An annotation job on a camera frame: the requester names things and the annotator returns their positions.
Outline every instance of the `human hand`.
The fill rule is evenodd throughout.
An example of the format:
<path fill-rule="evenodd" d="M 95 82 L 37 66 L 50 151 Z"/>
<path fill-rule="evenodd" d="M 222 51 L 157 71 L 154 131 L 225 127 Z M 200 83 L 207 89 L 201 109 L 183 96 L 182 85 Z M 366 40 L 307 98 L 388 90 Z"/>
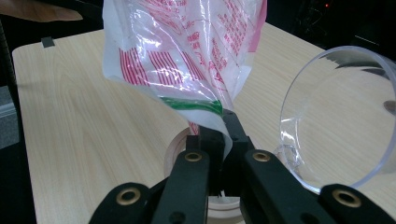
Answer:
<path fill-rule="evenodd" d="M 71 9 L 35 0 L 1 0 L 0 14 L 28 21 L 79 21 L 81 15 Z"/>

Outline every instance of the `clear plastic container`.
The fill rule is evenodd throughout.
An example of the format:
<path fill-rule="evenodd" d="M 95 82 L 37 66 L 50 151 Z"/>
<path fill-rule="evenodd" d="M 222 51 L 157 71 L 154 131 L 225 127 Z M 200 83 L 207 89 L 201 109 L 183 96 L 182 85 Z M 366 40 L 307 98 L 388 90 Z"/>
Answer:
<path fill-rule="evenodd" d="M 293 80 L 278 157 L 315 193 L 332 183 L 396 189 L 396 65 L 368 49 L 329 49 Z"/>

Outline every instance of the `clear plastic bag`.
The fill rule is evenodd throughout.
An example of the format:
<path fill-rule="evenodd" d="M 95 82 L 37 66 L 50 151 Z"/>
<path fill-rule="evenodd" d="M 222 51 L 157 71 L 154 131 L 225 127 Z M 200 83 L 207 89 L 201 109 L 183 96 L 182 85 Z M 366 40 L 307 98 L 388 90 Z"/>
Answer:
<path fill-rule="evenodd" d="M 265 0 L 106 0 L 104 74 L 231 138 L 233 109 L 265 20 Z"/>

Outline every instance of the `green stripe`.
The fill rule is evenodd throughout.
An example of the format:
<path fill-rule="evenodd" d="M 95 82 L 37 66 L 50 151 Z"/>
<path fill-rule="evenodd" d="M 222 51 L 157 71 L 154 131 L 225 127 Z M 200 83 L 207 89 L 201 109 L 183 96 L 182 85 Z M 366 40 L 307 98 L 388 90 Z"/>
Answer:
<path fill-rule="evenodd" d="M 160 97 L 166 105 L 176 110 L 206 110 L 222 116 L 222 105 L 217 101 L 186 100 L 171 97 Z"/>

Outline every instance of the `table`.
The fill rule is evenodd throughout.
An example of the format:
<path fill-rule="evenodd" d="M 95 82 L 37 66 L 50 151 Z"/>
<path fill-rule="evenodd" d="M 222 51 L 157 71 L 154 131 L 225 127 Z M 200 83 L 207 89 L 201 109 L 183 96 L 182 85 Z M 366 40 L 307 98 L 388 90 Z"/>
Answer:
<path fill-rule="evenodd" d="M 38 223 L 87 223 L 119 184 L 163 179 L 172 139 L 188 125 L 170 108 L 102 75 L 104 32 L 13 52 Z M 256 147 L 274 151 L 279 115 L 299 70 L 323 50 L 270 24 L 234 101 Z M 396 217 L 394 197 L 375 199 Z"/>

